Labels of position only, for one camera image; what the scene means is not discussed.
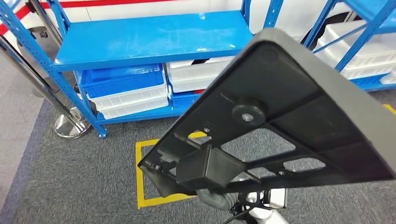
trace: blue shelf board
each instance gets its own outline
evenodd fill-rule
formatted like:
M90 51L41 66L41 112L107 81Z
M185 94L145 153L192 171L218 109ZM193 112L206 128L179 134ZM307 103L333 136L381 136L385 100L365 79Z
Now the blue shelf board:
M344 0L344 2L360 17L371 21L380 12L388 0ZM396 11L394 10L380 29L386 29L387 32L396 32Z
M352 79L350 81L355 85L357 85L360 89L367 92L396 89L396 84L384 85L380 82L380 79L386 75L387 74L370 76L365 78L357 78L357 79Z
M72 23L54 70L234 56L252 39L240 11Z
M119 118L108 119L108 120L104 119L104 117L101 113L98 113L98 120L96 122L101 125L108 125L108 124L117 124L117 123L139 121L139 120L152 120L152 119L159 119L159 118L179 117L187 109L188 109L188 107L173 108L172 104L169 103L169 105L166 107L161 107L161 108L149 110L149 111L143 111L140 113L134 113L134 114L122 116Z

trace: blue plastic crate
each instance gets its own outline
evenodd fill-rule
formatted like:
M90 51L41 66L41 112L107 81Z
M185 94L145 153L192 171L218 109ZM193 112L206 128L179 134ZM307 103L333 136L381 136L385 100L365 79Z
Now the blue plastic crate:
M367 92L396 89L396 84L384 85L380 82L380 79L386 75L387 74L370 76L365 78L356 78L356 79L351 79L350 81L355 85L357 85L362 90Z
M172 104L174 108L188 108L190 107L200 96L194 91L173 93L171 96Z
M161 64L85 70L80 87L90 98L163 84Z

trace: black plastic panel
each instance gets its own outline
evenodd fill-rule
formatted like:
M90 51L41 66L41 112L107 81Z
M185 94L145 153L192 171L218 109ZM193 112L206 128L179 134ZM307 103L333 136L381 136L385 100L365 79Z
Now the black plastic panel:
M285 33L267 29L239 53L139 167L145 167L143 172L162 196L194 194L193 185L177 185L168 170L196 150L220 148L252 130L267 128L296 149L243 164L245 171L263 167L276 176L230 182L226 187L214 187L203 180L199 188L219 193L253 192L388 180L393 179L390 170L396 168L395 126L395 117L368 94ZM196 130L207 132L211 140L200 145L188 139ZM318 159L325 167L293 172L283 165L305 157ZM207 166L196 164L197 169ZM230 175L224 169L208 172ZM177 187L169 187L169 182Z

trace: stanchion base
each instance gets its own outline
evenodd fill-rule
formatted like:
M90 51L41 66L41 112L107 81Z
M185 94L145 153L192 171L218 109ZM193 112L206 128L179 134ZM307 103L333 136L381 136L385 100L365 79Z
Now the stanchion base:
M63 114L56 120L54 129L57 135L63 138L76 139L83 136L91 127L91 124L76 107L71 108L70 113L80 121L81 126L85 127L83 131L79 131Z

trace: red stripe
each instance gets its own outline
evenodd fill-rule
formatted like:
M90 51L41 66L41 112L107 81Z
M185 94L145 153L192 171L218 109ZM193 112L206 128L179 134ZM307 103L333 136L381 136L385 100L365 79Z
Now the red stripe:
M73 7L90 7L90 6L109 6L109 5L122 5L122 4L136 4L148 3L159 1L172 1L172 0L91 0L91 1L65 1L61 2L63 8ZM41 2L41 6L45 9L50 8L46 2Z
M29 8L25 5L23 6L20 10L18 10L15 15L16 17L21 20L23 17L25 17L27 14L30 13ZM3 36L6 32L8 31L8 28L6 27L6 25L1 24L0 25L0 35Z
M121 4L135 4L135 3L148 3L148 2L160 2L160 1L173 1L173 0L91 0L91 1L67 1L61 2L63 8L72 7L90 7L90 6L109 6L109 5L121 5ZM41 2L41 6L44 9L50 8L47 3ZM19 20L29 14L29 9L24 5L15 14ZM8 28L4 25L0 25L0 35L3 36L8 31Z
M194 93L195 94L201 94L204 90L195 90Z

